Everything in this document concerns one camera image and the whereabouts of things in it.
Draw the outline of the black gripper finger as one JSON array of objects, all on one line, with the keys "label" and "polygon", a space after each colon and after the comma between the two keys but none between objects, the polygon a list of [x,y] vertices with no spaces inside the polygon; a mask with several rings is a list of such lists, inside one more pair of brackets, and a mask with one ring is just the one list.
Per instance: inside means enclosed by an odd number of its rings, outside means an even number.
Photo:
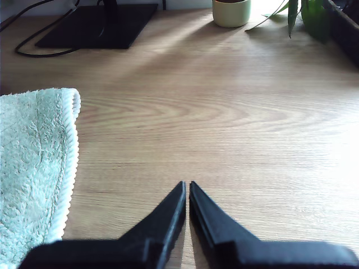
[{"label": "black gripper finger", "polygon": [[259,238],[226,214],[195,182],[190,183],[190,220],[210,268],[240,268],[237,243]]},{"label": "black gripper finger", "polygon": [[164,268],[186,215],[186,184],[180,181],[147,217],[119,238],[120,268]]}]

